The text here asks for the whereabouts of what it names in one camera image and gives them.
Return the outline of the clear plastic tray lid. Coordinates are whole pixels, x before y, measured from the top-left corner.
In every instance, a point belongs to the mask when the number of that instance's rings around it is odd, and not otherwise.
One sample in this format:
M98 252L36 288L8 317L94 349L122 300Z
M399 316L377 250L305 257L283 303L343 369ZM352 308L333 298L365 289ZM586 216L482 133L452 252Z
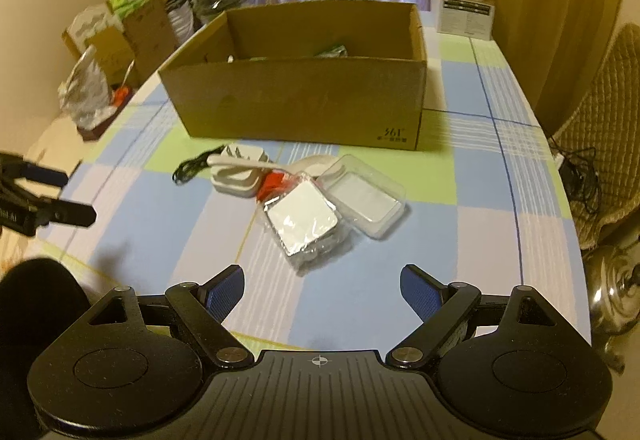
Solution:
M404 186L356 156L340 157L316 182L341 215L370 239L382 240L405 212Z

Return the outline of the white power adapter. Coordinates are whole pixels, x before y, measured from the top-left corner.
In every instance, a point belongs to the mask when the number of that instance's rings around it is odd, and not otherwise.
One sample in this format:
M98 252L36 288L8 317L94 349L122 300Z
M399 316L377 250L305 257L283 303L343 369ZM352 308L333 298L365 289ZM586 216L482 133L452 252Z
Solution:
M269 161L269 157L262 147L239 142L231 142L228 145L224 145L220 156L259 162ZM207 159L210 180L215 190L235 197L254 197L262 185L264 173L255 168L220 165L216 162L217 157L217 154L212 154Z

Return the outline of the clear case with white pad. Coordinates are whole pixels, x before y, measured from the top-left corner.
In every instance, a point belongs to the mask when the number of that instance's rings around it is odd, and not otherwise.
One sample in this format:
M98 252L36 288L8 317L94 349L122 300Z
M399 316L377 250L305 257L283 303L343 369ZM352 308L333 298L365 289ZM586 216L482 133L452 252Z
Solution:
M258 205L285 259L300 269L341 247L350 228L314 179L294 176L296 184L288 193Z

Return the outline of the red snack packet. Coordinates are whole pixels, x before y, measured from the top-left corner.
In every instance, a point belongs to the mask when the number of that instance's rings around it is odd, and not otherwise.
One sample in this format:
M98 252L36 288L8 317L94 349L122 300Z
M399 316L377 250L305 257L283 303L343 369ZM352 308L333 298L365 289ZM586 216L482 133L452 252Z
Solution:
M280 171L270 171L265 174L262 185L256 193L258 203L267 203L271 200L282 197L296 184L294 175L281 173Z

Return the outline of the white plastic spoon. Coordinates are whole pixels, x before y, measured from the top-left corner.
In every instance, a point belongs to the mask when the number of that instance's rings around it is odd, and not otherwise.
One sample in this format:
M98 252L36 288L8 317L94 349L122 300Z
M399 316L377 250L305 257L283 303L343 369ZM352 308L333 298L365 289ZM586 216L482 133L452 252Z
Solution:
M280 171L289 175L306 174L318 177L338 161L333 155L311 155L293 163L279 164L269 161L254 161L228 155L212 154L207 159L209 167L227 167L237 169L259 169L259 171Z

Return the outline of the crumpled plastic bag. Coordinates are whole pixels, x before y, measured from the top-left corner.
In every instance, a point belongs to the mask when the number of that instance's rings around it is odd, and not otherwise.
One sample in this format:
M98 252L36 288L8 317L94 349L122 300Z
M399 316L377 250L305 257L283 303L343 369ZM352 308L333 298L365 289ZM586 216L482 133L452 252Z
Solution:
M122 82L113 89L99 65L96 46L90 45L67 80L58 86L61 110L74 122L82 138L96 140L126 107L132 95L128 78L133 68L131 60Z

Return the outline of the checkered tablecloth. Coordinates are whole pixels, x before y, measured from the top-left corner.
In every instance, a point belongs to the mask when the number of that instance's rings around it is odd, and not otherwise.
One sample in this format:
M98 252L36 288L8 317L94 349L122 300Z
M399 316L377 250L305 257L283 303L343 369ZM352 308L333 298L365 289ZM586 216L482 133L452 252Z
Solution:
M322 183L341 242L294 267L251 197L216 190L208 173L184 185L177 166L213 148L186 134L157 76L105 135L70 160L64 197L91 204L87 229L40 230L30 251L61 261L93 294L117 284L159 294L231 264L246 289L226 321L254 348L387 351L419 318L400 295L408 264L486 294L534 286L582 335L586 281L562 182L518 81L493 41L422 21L427 98L416 151L265 142L294 163L334 155Z

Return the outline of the steel kettle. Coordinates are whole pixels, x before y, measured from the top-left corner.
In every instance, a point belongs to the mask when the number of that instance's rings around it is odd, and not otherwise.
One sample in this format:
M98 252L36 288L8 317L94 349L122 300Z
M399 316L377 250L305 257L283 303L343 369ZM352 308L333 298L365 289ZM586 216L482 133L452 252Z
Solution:
M639 264L627 251L602 245L584 257L592 345L618 375L626 363L616 338L639 323Z

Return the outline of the cardboard boxes pile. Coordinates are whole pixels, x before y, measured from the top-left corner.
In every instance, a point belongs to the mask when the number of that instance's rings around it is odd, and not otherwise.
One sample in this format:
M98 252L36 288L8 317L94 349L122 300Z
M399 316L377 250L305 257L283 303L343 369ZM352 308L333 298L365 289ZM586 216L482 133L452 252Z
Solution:
M107 3L87 7L63 31L62 41L75 59L93 45L96 61L111 85L126 79L140 87L178 48L164 0L146 0L121 19Z

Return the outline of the brown cardboard box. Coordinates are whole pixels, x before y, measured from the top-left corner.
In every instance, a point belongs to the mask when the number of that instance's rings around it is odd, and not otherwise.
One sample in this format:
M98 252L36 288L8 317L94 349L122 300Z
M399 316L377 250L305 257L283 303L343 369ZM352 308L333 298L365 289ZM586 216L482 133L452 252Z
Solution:
M348 56L316 57L335 44ZM311 0L229 9L158 74L194 138L418 146L427 54L413 4Z

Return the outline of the green packet in box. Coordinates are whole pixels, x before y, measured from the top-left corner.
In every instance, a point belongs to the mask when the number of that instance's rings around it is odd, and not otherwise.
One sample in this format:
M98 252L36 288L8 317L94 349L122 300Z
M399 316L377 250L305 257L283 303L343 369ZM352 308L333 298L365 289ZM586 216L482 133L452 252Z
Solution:
M316 53L318 58L345 58L348 56L348 50L344 44L335 44L327 49Z

